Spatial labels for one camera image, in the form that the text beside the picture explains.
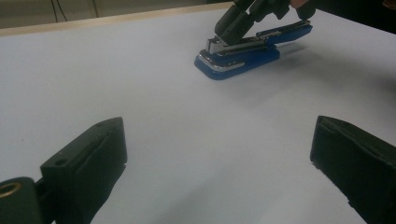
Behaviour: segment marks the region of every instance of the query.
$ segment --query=white tabletop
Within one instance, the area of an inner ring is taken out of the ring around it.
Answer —
[[[0,180],[122,116],[129,161],[95,224],[364,223],[309,152],[318,115],[396,145],[395,35],[318,11],[280,60],[214,81],[193,61],[224,12],[0,37]]]

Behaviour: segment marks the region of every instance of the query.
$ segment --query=black plastic part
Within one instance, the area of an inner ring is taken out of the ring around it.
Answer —
[[[368,224],[396,223],[396,147],[350,123],[320,116],[311,161]]]
[[[58,224],[90,223],[127,162],[122,118],[93,125],[41,166]]]
[[[317,10],[316,4],[316,0],[310,0],[301,7],[296,8],[298,17],[303,21],[313,17]]]
[[[33,179],[18,177],[0,183],[0,223],[45,223]]]

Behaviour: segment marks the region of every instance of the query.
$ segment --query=stapler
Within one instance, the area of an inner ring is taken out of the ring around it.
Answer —
[[[280,20],[289,12],[290,0],[234,0],[218,21],[214,38],[195,58],[195,66],[215,80],[223,80],[279,59],[276,44],[296,40],[311,32],[308,20],[315,7],[307,3],[297,9],[301,21],[245,37],[254,22],[274,13]]]

